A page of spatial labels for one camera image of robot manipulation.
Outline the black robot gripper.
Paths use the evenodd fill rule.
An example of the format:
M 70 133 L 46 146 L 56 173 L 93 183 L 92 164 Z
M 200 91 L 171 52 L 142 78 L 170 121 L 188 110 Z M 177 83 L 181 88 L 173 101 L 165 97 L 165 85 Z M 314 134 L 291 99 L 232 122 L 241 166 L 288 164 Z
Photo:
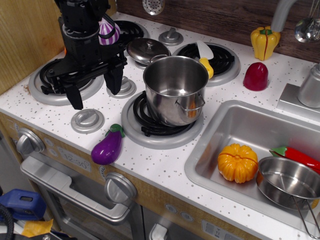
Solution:
M 41 79 L 50 83 L 54 93 L 66 94 L 75 110 L 83 109 L 77 84 L 86 84 L 100 75 L 104 76 L 110 92 L 117 95 L 121 90 L 123 69 L 127 63 L 124 56 L 125 45 L 117 42 L 112 45 L 100 45 L 100 21 L 94 25 L 92 31 L 71 29 L 66 26 L 63 17 L 58 21 L 65 45 L 65 57 L 59 62 L 46 65 L 47 69 L 42 69 L 44 75 Z

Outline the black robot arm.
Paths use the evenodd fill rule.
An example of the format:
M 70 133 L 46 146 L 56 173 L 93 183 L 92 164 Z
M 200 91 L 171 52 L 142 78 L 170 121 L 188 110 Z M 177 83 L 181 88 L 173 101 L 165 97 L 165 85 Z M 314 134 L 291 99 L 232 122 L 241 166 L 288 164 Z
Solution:
M 122 43 L 101 45 L 99 42 L 104 37 L 99 22 L 110 8 L 109 2 L 57 0 L 55 3 L 61 12 L 58 21 L 66 54 L 41 69 L 40 79 L 49 84 L 41 88 L 42 92 L 66 94 L 73 108 L 82 110 L 80 88 L 103 76 L 107 88 L 116 95 L 121 89 L 127 59 Z

